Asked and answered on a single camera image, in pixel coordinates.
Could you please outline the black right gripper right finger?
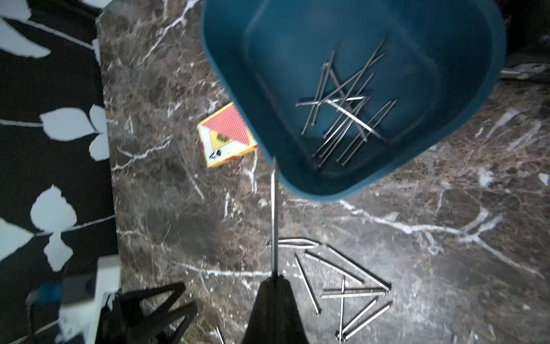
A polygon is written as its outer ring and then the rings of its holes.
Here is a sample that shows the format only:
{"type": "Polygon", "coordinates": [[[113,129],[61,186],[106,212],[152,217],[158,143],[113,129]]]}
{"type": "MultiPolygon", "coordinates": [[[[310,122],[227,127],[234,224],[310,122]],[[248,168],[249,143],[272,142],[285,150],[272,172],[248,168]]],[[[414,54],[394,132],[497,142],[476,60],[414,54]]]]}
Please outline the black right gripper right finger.
{"type": "Polygon", "coordinates": [[[282,275],[276,281],[276,342],[288,344],[309,343],[292,286],[282,275]]]}

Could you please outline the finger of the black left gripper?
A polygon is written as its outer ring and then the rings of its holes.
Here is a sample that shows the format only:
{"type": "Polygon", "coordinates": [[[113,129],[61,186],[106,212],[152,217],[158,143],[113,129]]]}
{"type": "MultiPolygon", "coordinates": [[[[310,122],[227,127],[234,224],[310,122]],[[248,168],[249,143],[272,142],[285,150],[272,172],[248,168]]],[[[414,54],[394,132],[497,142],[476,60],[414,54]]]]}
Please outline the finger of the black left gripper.
{"type": "Polygon", "coordinates": [[[185,290],[186,286],[183,282],[176,282],[162,287],[126,292],[120,296],[122,317],[124,320],[187,320],[186,308],[183,308],[183,311],[171,310],[185,290]],[[144,316],[140,308],[141,302],[165,293],[170,293],[169,297],[150,315],[144,316]]]}
{"type": "Polygon", "coordinates": [[[169,311],[161,311],[159,308],[128,328],[128,342],[180,343],[198,313],[196,302],[169,311]]]}

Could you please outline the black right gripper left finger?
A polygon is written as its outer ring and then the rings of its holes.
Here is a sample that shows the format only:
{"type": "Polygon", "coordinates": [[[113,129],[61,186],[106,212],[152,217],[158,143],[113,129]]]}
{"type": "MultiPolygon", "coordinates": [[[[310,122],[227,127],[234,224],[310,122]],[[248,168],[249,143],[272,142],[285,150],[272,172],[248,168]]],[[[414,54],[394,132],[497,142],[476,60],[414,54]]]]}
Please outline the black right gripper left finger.
{"type": "Polygon", "coordinates": [[[276,279],[260,284],[242,343],[276,343],[276,279]]]}

